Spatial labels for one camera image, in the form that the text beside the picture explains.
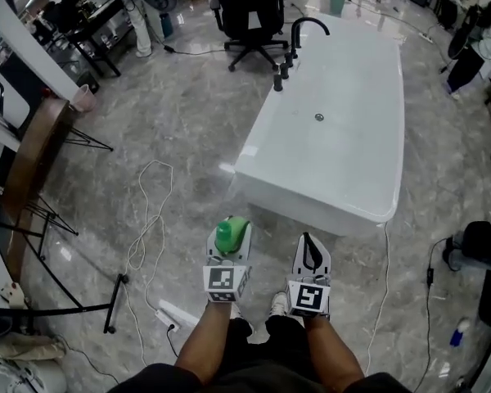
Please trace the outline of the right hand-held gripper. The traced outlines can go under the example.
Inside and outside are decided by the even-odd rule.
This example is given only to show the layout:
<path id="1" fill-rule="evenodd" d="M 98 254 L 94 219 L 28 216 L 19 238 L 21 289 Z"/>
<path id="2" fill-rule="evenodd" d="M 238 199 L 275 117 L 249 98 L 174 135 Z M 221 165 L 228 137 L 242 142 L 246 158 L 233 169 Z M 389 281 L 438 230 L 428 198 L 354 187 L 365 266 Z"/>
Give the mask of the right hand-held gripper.
<path id="1" fill-rule="evenodd" d="M 329 250 L 313 234 L 303 233 L 296 247 L 292 273 L 306 276 L 309 273 L 327 275 L 330 272 Z M 288 314 L 301 318 L 328 317 L 330 291 L 331 287 L 325 277 L 320 277 L 317 281 L 312 277 L 288 280 L 286 285 Z"/>

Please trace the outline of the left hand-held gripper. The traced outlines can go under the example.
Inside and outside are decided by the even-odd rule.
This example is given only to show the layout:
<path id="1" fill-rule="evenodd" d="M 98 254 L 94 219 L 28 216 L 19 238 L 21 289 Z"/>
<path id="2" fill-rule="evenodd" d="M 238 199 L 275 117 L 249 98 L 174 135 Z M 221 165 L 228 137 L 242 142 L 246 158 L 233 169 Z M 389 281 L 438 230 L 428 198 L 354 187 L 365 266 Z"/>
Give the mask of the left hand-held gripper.
<path id="1" fill-rule="evenodd" d="M 247 224 L 241 233 L 241 244 L 237 258 L 248 260 L 252 238 L 252 224 Z M 250 280 L 251 266 L 247 263 L 223 259 L 217 249 L 217 229 L 214 228 L 206 240 L 206 257 L 208 263 L 203 267 L 204 291 L 209 302 L 234 303 L 238 302 Z"/>

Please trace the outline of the green plastic bottle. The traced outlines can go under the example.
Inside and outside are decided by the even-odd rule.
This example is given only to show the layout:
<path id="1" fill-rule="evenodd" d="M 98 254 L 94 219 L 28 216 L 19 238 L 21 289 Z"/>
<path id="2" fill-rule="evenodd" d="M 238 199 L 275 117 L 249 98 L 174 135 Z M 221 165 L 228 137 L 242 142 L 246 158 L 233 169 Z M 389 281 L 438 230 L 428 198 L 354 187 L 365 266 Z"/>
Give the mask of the green plastic bottle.
<path id="1" fill-rule="evenodd" d="M 241 216 L 229 216 L 218 223 L 215 233 L 215 248 L 223 255 L 240 250 L 250 221 Z"/>

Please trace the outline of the person's left forearm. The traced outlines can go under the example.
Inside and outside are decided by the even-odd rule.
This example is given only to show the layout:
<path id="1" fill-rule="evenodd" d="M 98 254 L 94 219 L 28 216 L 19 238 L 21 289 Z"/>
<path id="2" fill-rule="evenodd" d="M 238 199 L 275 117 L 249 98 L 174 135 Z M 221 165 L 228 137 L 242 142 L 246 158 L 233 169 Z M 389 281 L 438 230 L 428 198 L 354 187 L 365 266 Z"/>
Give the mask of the person's left forearm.
<path id="1" fill-rule="evenodd" d="M 233 303 L 209 302 L 180 350 L 175 366 L 208 384 L 218 372 L 226 346 Z"/>

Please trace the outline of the person's right forearm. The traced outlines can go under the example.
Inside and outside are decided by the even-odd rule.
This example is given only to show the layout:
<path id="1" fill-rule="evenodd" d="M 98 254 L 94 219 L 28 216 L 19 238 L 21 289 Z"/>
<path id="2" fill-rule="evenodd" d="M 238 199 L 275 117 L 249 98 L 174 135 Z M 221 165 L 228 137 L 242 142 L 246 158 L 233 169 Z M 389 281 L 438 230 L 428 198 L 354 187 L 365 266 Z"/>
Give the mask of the person's right forearm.
<path id="1" fill-rule="evenodd" d="M 321 383 L 333 393 L 343 393 L 364 373 L 351 349 L 324 316 L 305 318 L 310 358 Z"/>

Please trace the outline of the white power strip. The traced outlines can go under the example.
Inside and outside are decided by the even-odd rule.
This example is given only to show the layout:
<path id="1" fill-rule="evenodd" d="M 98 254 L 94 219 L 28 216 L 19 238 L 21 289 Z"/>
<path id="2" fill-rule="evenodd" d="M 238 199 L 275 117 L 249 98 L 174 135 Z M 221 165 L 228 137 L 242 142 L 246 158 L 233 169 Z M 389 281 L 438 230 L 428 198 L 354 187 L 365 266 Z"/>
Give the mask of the white power strip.
<path id="1" fill-rule="evenodd" d="M 172 319 L 170 316 L 168 316 L 162 309 L 158 309 L 155 312 L 155 316 L 171 331 L 176 332 L 179 328 L 180 325 Z"/>

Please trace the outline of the person's black clothing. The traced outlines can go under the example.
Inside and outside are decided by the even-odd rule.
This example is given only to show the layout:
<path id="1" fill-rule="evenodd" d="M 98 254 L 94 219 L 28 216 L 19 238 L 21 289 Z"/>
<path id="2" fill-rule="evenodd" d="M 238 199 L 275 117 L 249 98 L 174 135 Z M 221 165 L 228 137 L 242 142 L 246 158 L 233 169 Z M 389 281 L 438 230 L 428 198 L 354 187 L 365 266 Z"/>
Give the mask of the person's black clothing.
<path id="1" fill-rule="evenodd" d="M 333 393 L 315 372 L 304 321 L 288 318 L 282 327 L 267 329 L 262 344 L 250 344 L 248 327 L 230 319 L 222 363 L 206 385 L 175 363 L 151 364 L 109 393 Z M 388 373 L 375 373 L 343 393 L 411 391 Z"/>

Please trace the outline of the white bathtub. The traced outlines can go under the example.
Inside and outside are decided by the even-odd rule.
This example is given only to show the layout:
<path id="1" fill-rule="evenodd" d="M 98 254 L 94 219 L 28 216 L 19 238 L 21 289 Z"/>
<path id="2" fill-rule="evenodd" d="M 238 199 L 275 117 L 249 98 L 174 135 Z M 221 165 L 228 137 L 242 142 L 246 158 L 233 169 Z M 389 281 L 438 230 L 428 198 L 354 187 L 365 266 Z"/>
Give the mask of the white bathtub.
<path id="1" fill-rule="evenodd" d="M 337 236 L 369 236 L 399 201 L 399 44 L 323 13 L 301 32 L 288 78 L 269 92 L 236 160 L 236 183 L 266 210 Z"/>

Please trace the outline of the blue spray bottle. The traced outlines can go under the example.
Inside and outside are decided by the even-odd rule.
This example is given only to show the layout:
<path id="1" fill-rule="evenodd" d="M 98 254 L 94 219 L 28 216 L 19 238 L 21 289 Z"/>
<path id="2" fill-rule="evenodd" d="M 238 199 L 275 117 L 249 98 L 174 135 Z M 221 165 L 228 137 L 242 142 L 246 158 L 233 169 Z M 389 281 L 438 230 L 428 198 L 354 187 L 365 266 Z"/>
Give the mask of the blue spray bottle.
<path id="1" fill-rule="evenodd" d="M 465 333 L 471 326 L 471 320 L 469 318 L 461 318 L 451 336 L 449 345 L 451 347 L 459 347 L 462 343 L 462 339 Z"/>

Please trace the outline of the whiteboard on black stand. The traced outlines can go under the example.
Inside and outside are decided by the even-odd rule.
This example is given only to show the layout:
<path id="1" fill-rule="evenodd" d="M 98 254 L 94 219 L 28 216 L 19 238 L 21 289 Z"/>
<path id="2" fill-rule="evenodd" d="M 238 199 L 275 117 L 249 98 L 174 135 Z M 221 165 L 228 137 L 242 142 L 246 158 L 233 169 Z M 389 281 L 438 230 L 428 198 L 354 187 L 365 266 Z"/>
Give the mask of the whiteboard on black stand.
<path id="1" fill-rule="evenodd" d="M 120 273 L 117 275 L 109 302 L 96 305 L 81 304 L 80 301 L 65 287 L 63 282 L 52 272 L 52 270 L 46 263 L 45 255 L 42 254 L 42 248 L 46 233 L 51 225 L 65 230 L 66 232 L 75 236 L 77 236 L 79 233 L 72 229 L 72 227 L 69 226 L 66 221 L 64 221 L 63 218 L 60 217 L 60 215 L 52 207 L 50 207 L 50 205 L 44 199 L 41 199 L 40 201 L 28 201 L 25 208 L 31 214 L 43 219 L 43 229 L 40 232 L 21 228 L 17 225 L 7 224 L 5 222 L 2 222 L 1 220 L 0 228 L 18 233 L 24 238 L 28 248 L 34 253 L 35 258 L 43 266 L 51 280 L 63 291 L 67 298 L 71 300 L 74 306 L 64 309 L 32 309 L 28 305 L 22 305 L 21 307 L 15 309 L 10 306 L 0 307 L 0 317 L 27 318 L 32 320 L 38 317 L 85 314 L 89 312 L 105 310 L 106 319 L 104 322 L 103 332 L 114 334 L 116 332 L 116 329 L 111 324 L 111 319 L 114 313 L 119 291 L 129 281 L 128 275 L 125 273 Z"/>

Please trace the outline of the pink waste bin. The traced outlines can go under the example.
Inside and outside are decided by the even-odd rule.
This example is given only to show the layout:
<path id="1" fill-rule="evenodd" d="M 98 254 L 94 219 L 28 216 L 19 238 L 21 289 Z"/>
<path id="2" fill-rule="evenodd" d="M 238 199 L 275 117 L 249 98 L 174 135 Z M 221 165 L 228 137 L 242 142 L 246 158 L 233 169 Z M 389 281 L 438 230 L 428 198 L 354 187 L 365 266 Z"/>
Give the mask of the pink waste bin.
<path id="1" fill-rule="evenodd" d="M 70 105 L 78 112 L 92 111 L 97 104 L 95 94 L 88 84 L 79 87 L 77 93 L 70 101 Z"/>

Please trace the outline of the small white box red dots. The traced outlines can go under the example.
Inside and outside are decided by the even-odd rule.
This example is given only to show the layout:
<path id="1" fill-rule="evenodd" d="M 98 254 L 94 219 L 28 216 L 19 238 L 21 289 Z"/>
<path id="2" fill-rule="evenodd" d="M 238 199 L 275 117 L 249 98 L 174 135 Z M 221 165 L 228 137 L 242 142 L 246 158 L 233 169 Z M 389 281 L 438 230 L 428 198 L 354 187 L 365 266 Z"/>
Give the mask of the small white box red dots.
<path id="1" fill-rule="evenodd" d="M 8 303 L 10 309 L 27 309 L 24 292 L 16 282 L 7 283 L 0 290 L 0 296 Z"/>

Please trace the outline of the black office chair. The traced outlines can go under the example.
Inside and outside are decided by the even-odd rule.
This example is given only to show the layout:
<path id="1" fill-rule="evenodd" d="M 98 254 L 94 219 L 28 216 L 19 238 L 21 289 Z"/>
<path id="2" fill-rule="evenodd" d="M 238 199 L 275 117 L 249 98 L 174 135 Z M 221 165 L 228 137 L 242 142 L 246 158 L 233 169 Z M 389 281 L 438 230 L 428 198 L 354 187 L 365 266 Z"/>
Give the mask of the black office chair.
<path id="1" fill-rule="evenodd" d="M 278 45 L 289 47 L 286 40 L 275 39 L 284 25 L 285 0 L 210 0 L 210 9 L 214 13 L 218 29 L 229 40 L 223 43 L 223 49 L 239 47 L 241 52 L 228 66 L 233 72 L 236 64 L 247 54 L 257 52 L 264 57 L 274 71 L 278 64 L 267 53 L 266 47 Z"/>

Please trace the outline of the white toilet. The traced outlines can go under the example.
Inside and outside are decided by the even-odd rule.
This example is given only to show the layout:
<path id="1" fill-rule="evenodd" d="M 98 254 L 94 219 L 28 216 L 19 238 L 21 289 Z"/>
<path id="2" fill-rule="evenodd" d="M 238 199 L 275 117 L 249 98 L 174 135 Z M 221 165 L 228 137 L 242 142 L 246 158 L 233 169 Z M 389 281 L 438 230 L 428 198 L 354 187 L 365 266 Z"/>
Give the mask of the white toilet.
<path id="1" fill-rule="evenodd" d="M 66 393 L 67 382 L 54 360 L 0 359 L 0 393 Z"/>

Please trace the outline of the black table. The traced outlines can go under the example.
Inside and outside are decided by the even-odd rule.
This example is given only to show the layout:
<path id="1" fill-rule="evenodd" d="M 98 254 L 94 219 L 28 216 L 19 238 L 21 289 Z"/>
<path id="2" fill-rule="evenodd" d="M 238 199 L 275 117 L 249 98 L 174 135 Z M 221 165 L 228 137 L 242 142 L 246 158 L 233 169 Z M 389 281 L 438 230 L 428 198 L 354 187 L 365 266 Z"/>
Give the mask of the black table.
<path id="1" fill-rule="evenodd" d="M 116 35 L 111 34 L 100 41 L 97 41 L 97 38 L 100 38 L 103 32 L 110 31 L 110 22 L 115 21 L 123 10 L 124 4 L 121 0 L 108 0 L 77 29 L 66 35 L 69 43 L 101 77 L 104 76 L 104 72 L 99 62 L 106 64 L 116 77 L 121 76 L 109 54 L 133 31 L 133 27 L 122 19 L 113 27 Z"/>

